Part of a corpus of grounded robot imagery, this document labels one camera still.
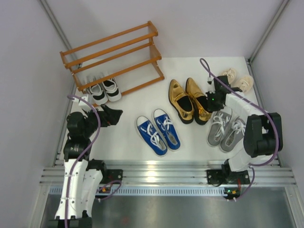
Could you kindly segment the gold loafer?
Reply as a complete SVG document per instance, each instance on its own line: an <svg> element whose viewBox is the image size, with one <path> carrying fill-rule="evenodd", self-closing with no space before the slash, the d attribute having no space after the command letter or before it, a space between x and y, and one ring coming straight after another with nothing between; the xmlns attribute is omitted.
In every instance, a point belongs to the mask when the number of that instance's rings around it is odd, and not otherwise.
<svg viewBox="0 0 304 228"><path fill-rule="evenodd" d="M169 84L169 102L176 110L178 117L184 124L190 124L194 120L194 107L189 95L184 91L179 82L172 79Z"/></svg>
<svg viewBox="0 0 304 228"><path fill-rule="evenodd" d="M189 95L194 106L194 119L197 124L205 125L212 116L208 111L208 101L206 95L197 85L193 78L186 81L186 93Z"/></svg>

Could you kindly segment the black white sneaker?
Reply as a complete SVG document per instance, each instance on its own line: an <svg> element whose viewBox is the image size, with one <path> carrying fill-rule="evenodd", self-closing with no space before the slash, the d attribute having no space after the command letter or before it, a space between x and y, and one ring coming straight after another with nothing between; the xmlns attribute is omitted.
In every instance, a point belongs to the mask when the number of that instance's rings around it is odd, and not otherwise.
<svg viewBox="0 0 304 228"><path fill-rule="evenodd" d="M93 101L97 105L104 105L108 102L108 97L99 84L89 87L88 92L92 95Z"/></svg>
<svg viewBox="0 0 304 228"><path fill-rule="evenodd" d="M102 82L102 86L105 89L105 93L110 102L116 102L122 98L122 94L119 90L115 78L110 78Z"/></svg>

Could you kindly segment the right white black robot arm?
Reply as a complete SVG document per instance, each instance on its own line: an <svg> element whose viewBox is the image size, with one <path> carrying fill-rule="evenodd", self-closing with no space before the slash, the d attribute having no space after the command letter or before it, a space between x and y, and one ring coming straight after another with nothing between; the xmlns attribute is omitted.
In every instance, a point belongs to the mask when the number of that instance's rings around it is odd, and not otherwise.
<svg viewBox="0 0 304 228"><path fill-rule="evenodd" d="M209 177L208 182L236 183L241 179L249 184L247 169L269 164L282 150L281 116L247 100L240 88L230 87L227 76L214 77L209 83L215 90L207 92L209 111L214 112L207 142L236 153L222 164L220 177Z"/></svg>

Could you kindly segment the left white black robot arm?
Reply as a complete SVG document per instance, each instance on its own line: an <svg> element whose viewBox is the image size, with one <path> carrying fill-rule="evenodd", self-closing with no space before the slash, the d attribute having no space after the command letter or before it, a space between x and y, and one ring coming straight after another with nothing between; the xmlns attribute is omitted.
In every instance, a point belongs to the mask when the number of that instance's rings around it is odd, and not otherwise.
<svg viewBox="0 0 304 228"><path fill-rule="evenodd" d="M99 110L72 112L67 118L67 141L64 146L64 182L60 203L49 228L90 228L92 208L100 183L108 179L103 160L90 159L90 139L102 127L116 125L123 113L106 105Z"/></svg>

